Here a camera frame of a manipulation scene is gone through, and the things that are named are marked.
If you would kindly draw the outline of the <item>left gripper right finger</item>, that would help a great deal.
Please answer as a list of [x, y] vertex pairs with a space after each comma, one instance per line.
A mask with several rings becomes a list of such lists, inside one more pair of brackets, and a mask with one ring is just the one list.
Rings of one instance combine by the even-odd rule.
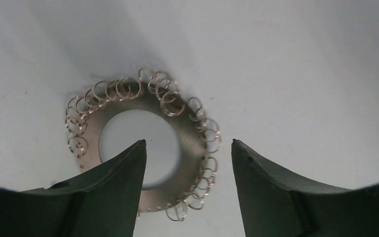
[[379, 183], [359, 189], [324, 184], [231, 145], [244, 233], [248, 237], [379, 237]]

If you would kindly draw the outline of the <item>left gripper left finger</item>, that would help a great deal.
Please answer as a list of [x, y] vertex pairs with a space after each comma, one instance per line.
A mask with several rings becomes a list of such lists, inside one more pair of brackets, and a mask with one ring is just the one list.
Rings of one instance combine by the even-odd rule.
[[0, 188], [0, 237], [131, 237], [147, 162], [145, 140], [50, 188]]

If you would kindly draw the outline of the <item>metal disc with keyrings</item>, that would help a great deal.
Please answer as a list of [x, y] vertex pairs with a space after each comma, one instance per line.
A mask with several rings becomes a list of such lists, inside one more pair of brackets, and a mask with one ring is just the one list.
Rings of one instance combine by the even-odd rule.
[[134, 77], [102, 77], [67, 102], [64, 123], [68, 149], [83, 172], [108, 161], [116, 138], [146, 141], [149, 172], [139, 214], [163, 211], [182, 222], [189, 210], [203, 209], [216, 183], [221, 129], [167, 71], [141, 67]]

